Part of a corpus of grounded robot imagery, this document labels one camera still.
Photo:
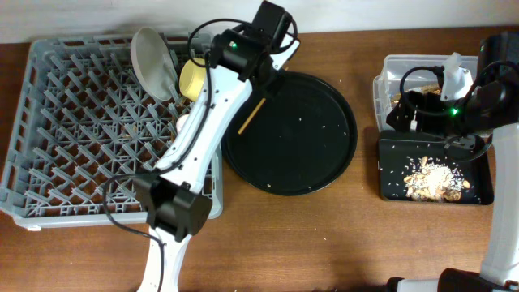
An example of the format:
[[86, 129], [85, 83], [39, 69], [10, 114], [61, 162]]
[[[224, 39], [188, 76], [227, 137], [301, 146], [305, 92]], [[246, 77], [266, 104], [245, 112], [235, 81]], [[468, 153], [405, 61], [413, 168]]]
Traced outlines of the brown Nescafe Gold sachet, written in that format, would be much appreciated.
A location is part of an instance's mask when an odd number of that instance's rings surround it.
[[[436, 95], [441, 94], [441, 88], [437, 85], [425, 85], [425, 86], [421, 86], [421, 87], [406, 89], [406, 91], [407, 92], [413, 91], [413, 92], [418, 92], [418, 93], [434, 93]], [[400, 99], [401, 99], [401, 94], [399, 92], [397, 92], [394, 95], [392, 95], [392, 97], [390, 98], [390, 101], [392, 104], [396, 104]]]

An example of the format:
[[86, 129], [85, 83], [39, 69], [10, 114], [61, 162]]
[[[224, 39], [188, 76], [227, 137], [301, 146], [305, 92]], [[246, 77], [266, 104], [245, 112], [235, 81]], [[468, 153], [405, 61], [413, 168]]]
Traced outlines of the wooden chopstick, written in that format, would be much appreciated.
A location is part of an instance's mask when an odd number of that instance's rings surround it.
[[266, 98], [262, 98], [259, 101], [259, 103], [255, 106], [250, 115], [238, 129], [238, 135], [241, 135], [247, 129], [248, 125], [251, 123], [252, 119], [257, 115], [258, 111], [262, 108], [266, 100]]

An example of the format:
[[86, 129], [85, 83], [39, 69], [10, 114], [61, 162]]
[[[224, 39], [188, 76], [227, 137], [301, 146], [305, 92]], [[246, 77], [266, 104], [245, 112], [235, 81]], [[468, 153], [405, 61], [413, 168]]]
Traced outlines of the yellow bowl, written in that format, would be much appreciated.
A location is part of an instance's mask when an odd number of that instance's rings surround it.
[[189, 60], [183, 66], [179, 77], [179, 89], [181, 94], [191, 100], [197, 101], [203, 89], [206, 79], [206, 69], [202, 58]]

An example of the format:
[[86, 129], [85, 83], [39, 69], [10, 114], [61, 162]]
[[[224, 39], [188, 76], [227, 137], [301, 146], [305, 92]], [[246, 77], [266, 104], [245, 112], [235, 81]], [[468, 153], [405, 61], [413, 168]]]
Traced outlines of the pink cup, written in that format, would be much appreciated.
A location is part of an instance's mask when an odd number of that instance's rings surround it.
[[175, 123], [175, 128], [177, 130], [177, 133], [181, 132], [182, 128], [184, 127], [185, 123], [187, 122], [188, 117], [189, 117], [189, 114], [183, 114], [177, 119], [177, 121]]

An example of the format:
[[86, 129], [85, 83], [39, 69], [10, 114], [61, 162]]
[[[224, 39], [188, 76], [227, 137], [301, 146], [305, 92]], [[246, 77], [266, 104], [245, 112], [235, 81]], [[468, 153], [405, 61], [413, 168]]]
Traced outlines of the grey plate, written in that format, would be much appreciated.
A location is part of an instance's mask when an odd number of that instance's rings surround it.
[[152, 28], [140, 28], [131, 39], [131, 62], [144, 91], [158, 101], [170, 100], [178, 81], [169, 49]]

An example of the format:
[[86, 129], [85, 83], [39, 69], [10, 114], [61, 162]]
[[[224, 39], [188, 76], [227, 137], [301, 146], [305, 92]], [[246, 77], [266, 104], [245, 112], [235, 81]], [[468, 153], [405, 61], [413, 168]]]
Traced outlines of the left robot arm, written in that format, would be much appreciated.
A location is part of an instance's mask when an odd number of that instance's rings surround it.
[[214, 36], [201, 91], [180, 135], [152, 170], [132, 180], [150, 238], [139, 290], [178, 290], [187, 244], [212, 209], [212, 199], [202, 193], [212, 156], [254, 89], [270, 83], [294, 55], [297, 33], [289, 12], [264, 1], [251, 22]]

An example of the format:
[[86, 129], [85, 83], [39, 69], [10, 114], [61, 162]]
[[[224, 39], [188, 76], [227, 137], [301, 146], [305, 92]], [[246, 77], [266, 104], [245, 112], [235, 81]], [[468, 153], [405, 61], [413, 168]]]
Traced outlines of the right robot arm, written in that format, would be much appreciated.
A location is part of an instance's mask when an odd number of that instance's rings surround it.
[[394, 277], [387, 290], [517, 290], [518, 35], [489, 36], [475, 56], [387, 56], [373, 94], [385, 200], [493, 208], [479, 271]]

